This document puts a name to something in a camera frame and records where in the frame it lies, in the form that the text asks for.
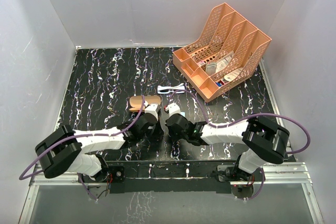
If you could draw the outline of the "brown glasses case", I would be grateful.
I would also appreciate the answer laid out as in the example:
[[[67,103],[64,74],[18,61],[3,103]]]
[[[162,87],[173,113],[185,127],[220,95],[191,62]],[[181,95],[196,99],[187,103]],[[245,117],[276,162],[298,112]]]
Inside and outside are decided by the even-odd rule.
[[[144,96],[144,99],[142,98],[141,95],[132,96],[129,99],[129,104],[130,104],[129,111],[138,112],[141,108],[141,105],[143,104],[145,108],[147,105],[160,104],[160,103],[161,103],[161,97],[158,95],[146,95]]]

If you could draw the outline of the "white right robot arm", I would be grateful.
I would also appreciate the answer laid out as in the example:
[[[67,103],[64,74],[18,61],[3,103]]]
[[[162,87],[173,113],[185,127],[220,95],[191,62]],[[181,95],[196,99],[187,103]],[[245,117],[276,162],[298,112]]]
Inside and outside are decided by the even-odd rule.
[[[249,180],[265,163],[282,164],[290,135],[286,128],[264,116],[249,118],[232,126],[211,126],[205,121],[192,123],[175,113],[165,125],[174,141],[185,140],[195,146],[219,143],[244,143],[248,146],[234,166],[215,172],[224,181]]]

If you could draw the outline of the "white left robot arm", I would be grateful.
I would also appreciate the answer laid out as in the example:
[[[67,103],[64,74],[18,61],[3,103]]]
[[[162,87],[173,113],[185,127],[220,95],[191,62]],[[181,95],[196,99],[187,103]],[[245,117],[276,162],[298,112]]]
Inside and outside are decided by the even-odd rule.
[[[145,137],[160,131],[159,116],[145,112],[137,120],[110,129],[74,130],[63,125],[35,147],[44,176],[48,179],[65,172],[86,174],[96,181],[108,177],[107,164],[97,153],[135,146]]]

